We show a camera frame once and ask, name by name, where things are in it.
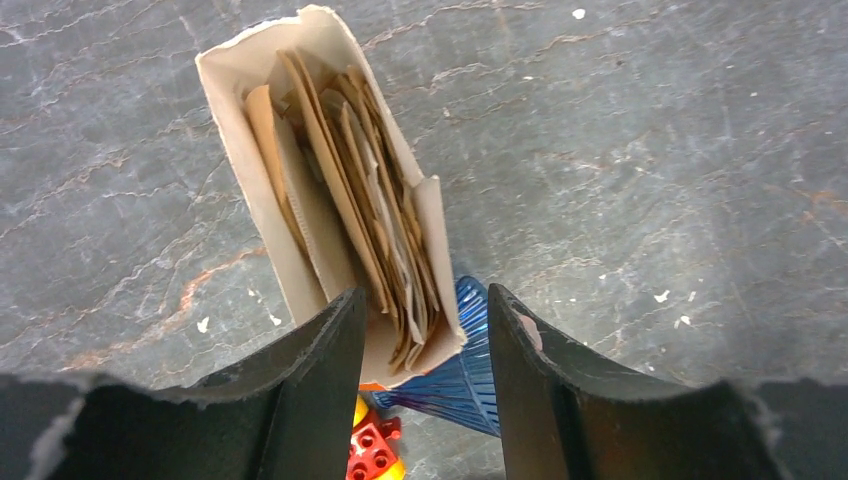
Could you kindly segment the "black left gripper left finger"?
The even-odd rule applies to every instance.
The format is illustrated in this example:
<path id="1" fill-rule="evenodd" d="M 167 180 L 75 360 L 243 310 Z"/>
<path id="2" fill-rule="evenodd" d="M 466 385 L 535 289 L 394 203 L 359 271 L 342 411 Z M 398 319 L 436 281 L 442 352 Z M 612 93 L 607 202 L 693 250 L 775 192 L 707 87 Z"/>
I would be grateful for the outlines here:
<path id="1" fill-rule="evenodd" d="M 191 387 L 102 372 L 1 377 L 5 479 L 341 479 L 364 291 Z"/>

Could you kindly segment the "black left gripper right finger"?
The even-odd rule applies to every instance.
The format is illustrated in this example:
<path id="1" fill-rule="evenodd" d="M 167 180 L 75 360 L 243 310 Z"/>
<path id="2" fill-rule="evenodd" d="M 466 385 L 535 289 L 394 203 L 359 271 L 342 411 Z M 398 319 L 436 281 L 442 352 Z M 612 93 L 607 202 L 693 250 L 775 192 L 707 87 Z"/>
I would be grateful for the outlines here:
<path id="1" fill-rule="evenodd" d="M 847 385 L 722 379 L 688 387 L 611 360 L 488 289 L 511 479 L 843 479 Z"/>

